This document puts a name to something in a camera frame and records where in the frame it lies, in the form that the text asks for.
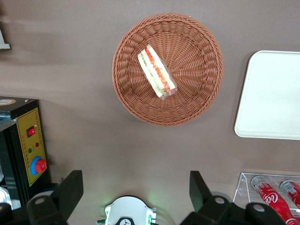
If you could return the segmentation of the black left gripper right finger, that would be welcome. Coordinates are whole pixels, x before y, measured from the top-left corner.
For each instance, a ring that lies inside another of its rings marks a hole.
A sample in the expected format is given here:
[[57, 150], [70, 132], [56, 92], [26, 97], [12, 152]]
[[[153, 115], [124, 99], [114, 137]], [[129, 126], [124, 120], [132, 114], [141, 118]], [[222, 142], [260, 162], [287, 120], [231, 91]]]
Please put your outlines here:
[[199, 171], [191, 171], [189, 196], [194, 211], [181, 225], [226, 225], [231, 211], [230, 202], [220, 195], [213, 195]]

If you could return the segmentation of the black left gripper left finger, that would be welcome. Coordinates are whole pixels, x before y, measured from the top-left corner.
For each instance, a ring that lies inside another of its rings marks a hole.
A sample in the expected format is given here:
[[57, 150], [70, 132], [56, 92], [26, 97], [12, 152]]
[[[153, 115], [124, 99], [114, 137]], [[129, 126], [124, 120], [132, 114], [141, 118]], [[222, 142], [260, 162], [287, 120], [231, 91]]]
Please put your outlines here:
[[83, 196], [83, 173], [72, 171], [50, 195], [32, 198], [26, 208], [31, 225], [66, 225]]

